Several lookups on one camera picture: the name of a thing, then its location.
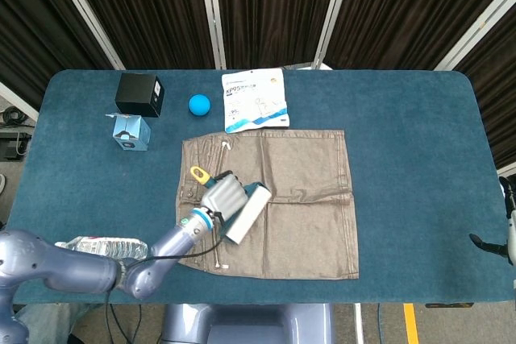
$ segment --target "plastic water bottle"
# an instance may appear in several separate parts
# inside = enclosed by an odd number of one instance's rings
[[[105,255],[112,259],[147,258],[147,243],[136,238],[76,237],[70,242],[56,242],[57,247]]]

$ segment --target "yellow handle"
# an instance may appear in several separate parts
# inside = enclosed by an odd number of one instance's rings
[[[199,184],[206,184],[208,180],[211,178],[210,174],[206,172],[201,167],[198,167],[197,165],[194,165],[190,169],[190,174],[193,176],[193,178],[199,182]]]

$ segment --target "blue table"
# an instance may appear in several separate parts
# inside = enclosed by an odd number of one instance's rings
[[[68,70],[47,89],[10,228],[48,241],[77,235],[152,243],[174,224],[181,141],[223,131],[221,71],[155,71],[165,88],[147,152],[111,138],[120,72]],[[512,298],[516,273],[470,232],[506,237],[497,174],[468,79],[454,72],[284,71],[292,129],[343,129],[360,250],[358,280],[258,280],[178,265],[148,302],[457,302]],[[188,112],[207,94],[211,112]],[[119,292],[111,300],[139,302]],[[102,302],[41,281],[15,302]]]

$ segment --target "dark curtain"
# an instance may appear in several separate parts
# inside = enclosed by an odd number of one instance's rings
[[[475,89],[497,168],[516,161],[516,6],[458,64]]]
[[[492,0],[343,0],[324,63],[433,69]]]
[[[88,0],[127,68],[213,68],[204,0]]]
[[[0,0],[0,81],[39,109],[64,68],[110,68],[71,0]]]
[[[330,0],[218,0],[228,68],[311,62]]]

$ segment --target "brown cloth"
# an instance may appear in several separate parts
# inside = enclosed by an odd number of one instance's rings
[[[260,130],[184,141],[177,219],[198,205],[206,191],[189,174],[194,165],[212,176],[232,170],[243,184],[260,181],[273,196],[240,245],[226,240],[216,251],[182,264],[225,276],[358,278],[355,204],[343,131]],[[214,237],[207,235],[191,252],[213,244]]]

